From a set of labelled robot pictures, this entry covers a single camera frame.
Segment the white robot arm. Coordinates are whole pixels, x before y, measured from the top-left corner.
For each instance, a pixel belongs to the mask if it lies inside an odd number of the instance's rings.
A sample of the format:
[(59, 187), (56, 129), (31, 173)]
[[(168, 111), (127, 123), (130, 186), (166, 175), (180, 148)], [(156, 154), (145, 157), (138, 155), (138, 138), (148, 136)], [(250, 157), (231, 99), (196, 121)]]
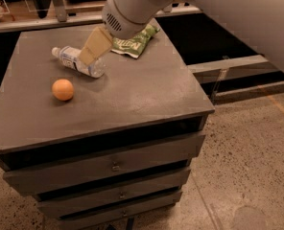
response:
[[(102, 19), (109, 32), (128, 39), (176, 0), (106, 0)], [(246, 43), (284, 72), (284, 0), (181, 0)]]

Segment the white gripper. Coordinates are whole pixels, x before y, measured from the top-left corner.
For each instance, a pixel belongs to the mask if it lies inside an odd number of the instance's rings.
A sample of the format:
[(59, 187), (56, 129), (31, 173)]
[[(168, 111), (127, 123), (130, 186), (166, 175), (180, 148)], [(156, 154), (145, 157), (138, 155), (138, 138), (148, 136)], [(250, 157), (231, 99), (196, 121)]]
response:
[(86, 66), (93, 63), (112, 47), (112, 36), (129, 39), (141, 32), (154, 15), (173, 0), (106, 0), (102, 10), (106, 26), (92, 30), (79, 54)]

